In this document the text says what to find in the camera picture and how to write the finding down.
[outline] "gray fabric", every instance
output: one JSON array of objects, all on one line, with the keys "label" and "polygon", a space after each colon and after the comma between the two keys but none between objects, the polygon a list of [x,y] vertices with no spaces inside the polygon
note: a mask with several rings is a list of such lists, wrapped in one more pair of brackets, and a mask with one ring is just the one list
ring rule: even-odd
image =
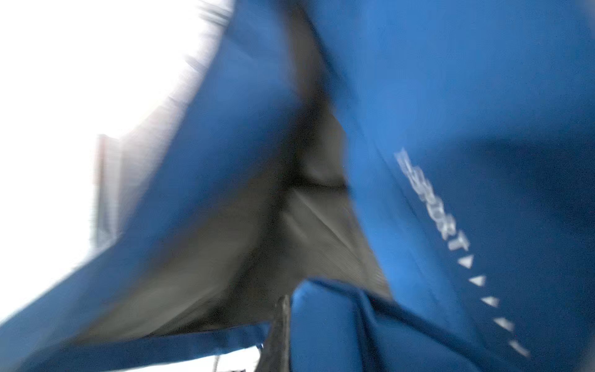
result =
[{"label": "gray fabric", "polygon": [[342,280],[390,297],[345,190],[291,189],[277,222],[228,300],[195,330],[266,320],[275,300],[308,277]]},{"label": "gray fabric", "polygon": [[261,240],[279,187],[280,161],[270,164],[237,196],[167,242],[169,257],[80,341],[131,339],[166,333],[207,315]]},{"label": "gray fabric", "polygon": [[[350,204],[342,168],[345,134],[317,88],[320,56],[314,39],[303,13],[295,12],[288,25],[296,53],[296,86],[305,103],[294,135],[206,220],[194,221],[165,241],[167,255],[78,342],[269,320],[276,300],[312,276],[343,280],[390,297]],[[154,142],[141,136],[131,143]],[[161,156],[159,152],[152,159]],[[126,189],[143,189],[154,167],[145,165],[155,164],[139,165],[136,158],[143,157],[128,154],[123,164]],[[133,205],[135,199],[129,197]]]},{"label": "gray fabric", "polygon": [[289,372],[289,296],[277,301],[271,328],[255,372]]}]

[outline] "white lettering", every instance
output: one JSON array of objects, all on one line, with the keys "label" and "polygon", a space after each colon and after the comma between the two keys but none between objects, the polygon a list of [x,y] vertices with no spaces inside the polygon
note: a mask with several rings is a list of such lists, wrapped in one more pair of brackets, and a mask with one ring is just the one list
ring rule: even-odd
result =
[{"label": "white lettering", "polygon": [[494,323],[498,324],[508,332],[515,331],[515,324],[506,318],[494,318]]},{"label": "white lettering", "polygon": [[401,150],[394,157],[397,159],[403,174],[407,176],[413,190],[421,201],[425,202],[428,214],[436,222],[436,228],[440,231],[442,239],[446,240],[449,236],[456,235],[455,218],[444,212],[444,202],[434,194],[434,188],[430,181],[425,178],[424,172],[419,167],[411,165],[411,160],[405,150]]},{"label": "white lettering", "polygon": [[461,257],[460,259],[456,260],[456,262],[458,262],[459,265],[463,267],[471,268],[471,266],[473,266],[473,255]]},{"label": "white lettering", "polygon": [[500,300],[494,296],[483,297],[481,300],[492,307],[498,307],[500,304]]},{"label": "white lettering", "polygon": [[459,230],[459,235],[448,242],[448,249],[455,251],[463,248],[464,250],[469,251],[469,245],[471,244],[469,243],[469,240],[467,240],[465,233],[462,230]]},{"label": "white lettering", "polygon": [[469,278],[469,281],[478,287],[483,287],[486,285],[486,276],[485,275],[474,276],[473,278]]},{"label": "white lettering", "polygon": [[529,350],[522,347],[517,340],[510,340],[508,342],[508,345],[510,345],[517,353],[521,354],[523,357],[529,358],[531,356]]}]

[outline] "white triangle print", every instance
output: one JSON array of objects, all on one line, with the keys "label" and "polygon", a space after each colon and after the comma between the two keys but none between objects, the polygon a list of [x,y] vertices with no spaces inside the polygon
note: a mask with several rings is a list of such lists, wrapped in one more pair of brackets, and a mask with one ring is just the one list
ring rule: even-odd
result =
[{"label": "white triangle print", "polygon": [[473,278],[469,279],[469,281],[478,287],[483,287],[486,284],[486,276],[474,276]]},{"label": "white triangle print", "polygon": [[515,324],[506,318],[494,318],[494,322],[508,332],[513,332],[515,330]]},{"label": "white triangle print", "polygon": [[460,259],[457,260],[457,262],[459,263],[459,265],[461,265],[463,267],[471,268],[471,266],[473,266],[473,255],[461,257]]},{"label": "white triangle print", "polygon": [[492,296],[483,297],[481,300],[492,307],[498,307],[500,304],[500,300]]},{"label": "white triangle print", "polygon": [[523,357],[528,358],[531,356],[529,350],[522,347],[517,340],[510,340],[508,342],[508,345],[510,345],[514,350],[516,350],[517,353],[521,354]]}]

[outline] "blue fabric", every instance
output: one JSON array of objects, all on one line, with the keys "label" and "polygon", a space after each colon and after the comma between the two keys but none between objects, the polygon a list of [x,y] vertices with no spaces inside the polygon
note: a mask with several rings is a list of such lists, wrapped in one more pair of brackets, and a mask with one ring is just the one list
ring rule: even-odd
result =
[{"label": "blue fabric", "polygon": [[[328,0],[308,14],[347,131],[355,210],[397,301],[523,369],[575,368],[595,332],[592,10]],[[403,148],[469,252],[448,249],[395,160]],[[469,269],[458,264],[468,254]],[[480,275],[483,287],[468,281]]]},{"label": "blue fabric", "polygon": [[518,371],[394,302],[324,279],[295,290],[290,329],[293,372]]},{"label": "blue fabric", "polygon": [[[49,358],[108,311],[162,239],[274,151],[298,105],[277,6],[238,3],[123,238],[0,328],[0,370]],[[572,370],[595,332],[592,15],[558,0],[325,0],[307,12],[347,132],[355,210],[405,310],[305,285],[294,297],[296,371]],[[403,148],[469,252],[448,249],[455,237],[443,240],[395,160]],[[468,254],[471,268],[458,264]],[[469,282],[480,275],[484,286]]]},{"label": "blue fabric", "polygon": [[163,240],[204,216],[278,149],[299,106],[279,6],[237,2],[220,50],[123,236],[0,327],[0,371],[15,370],[37,352],[50,355],[109,311],[164,253]]},{"label": "blue fabric", "polygon": [[255,324],[212,332],[144,337],[95,345],[67,345],[53,353],[27,361],[20,371],[101,372],[138,368],[151,364],[183,362],[222,355],[264,342],[268,324]]}]

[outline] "overexposed sky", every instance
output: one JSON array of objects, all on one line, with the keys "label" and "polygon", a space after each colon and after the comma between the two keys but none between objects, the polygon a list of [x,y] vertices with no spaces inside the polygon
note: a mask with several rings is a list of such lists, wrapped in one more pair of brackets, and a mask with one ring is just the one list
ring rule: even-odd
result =
[{"label": "overexposed sky", "polygon": [[97,135],[128,133],[179,85],[186,55],[212,55],[197,5],[1,2],[0,323],[88,257]]},{"label": "overexposed sky", "polygon": [[[254,372],[260,352],[256,347],[242,349],[221,355],[215,372],[241,371]],[[206,357],[174,364],[152,365],[150,367],[126,370],[130,372],[213,372],[215,357]]]}]

